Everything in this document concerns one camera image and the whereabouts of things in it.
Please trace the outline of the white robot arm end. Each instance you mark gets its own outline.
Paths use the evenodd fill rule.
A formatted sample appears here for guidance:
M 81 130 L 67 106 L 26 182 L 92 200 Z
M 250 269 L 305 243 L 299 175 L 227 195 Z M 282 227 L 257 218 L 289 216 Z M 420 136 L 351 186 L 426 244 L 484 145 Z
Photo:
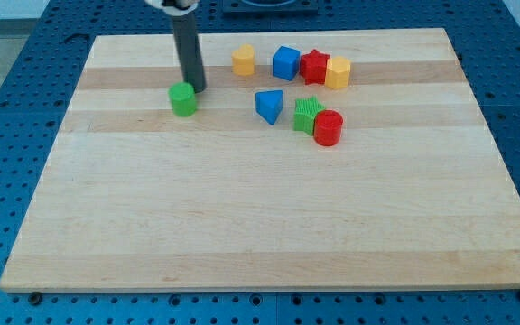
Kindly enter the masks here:
M 164 11 L 172 17 L 183 16 L 193 12 L 199 0 L 144 0 L 148 5 Z

